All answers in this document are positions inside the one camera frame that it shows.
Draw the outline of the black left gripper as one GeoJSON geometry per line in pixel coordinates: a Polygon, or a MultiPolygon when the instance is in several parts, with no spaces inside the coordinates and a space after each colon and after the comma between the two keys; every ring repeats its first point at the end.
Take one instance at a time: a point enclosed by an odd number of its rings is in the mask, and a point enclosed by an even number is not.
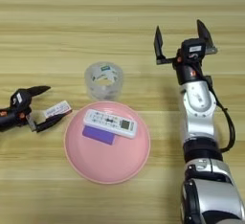
{"type": "MultiPolygon", "coordinates": [[[[48,91],[49,89],[50,86],[47,85],[33,86],[28,88],[27,92],[31,97],[35,97],[48,91]]],[[[41,132],[57,124],[65,116],[67,116],[67,113],[53,115],[52,117],[46,119],[43,123],[36,124],[31,116],[31,113],[32,109],[29,106],[23,109],[13,107],[0,109],[0,132],[24,125],[28,125],[31,131],[41,132]]]]}

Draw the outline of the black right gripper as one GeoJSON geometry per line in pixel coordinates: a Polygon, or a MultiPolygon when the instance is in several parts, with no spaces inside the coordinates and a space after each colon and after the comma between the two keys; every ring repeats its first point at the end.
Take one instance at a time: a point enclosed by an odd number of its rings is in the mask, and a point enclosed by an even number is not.
{"type": "MultiPolygon", "coordinates": [[[[212,37],[201,20],[197,20],[197,31],[200,38],[203,38],[206,42],[206,51],[213,52],[214,45],[212,37]]],[[[210,76],[204,76],[202,72],[202,60],[205,57],[203,53],[189,53],[183,48],[177,50],[176,57],[167,58],[162,52],[163,39],[160,28],[156,28],[154,38],[154,50],[156,55],[156,63],[158,65],[171,64],[176,71],[179,84],[185,84],[188,82],[203,80],[208,84],[212,84],[212,78],[210,76]]]]}

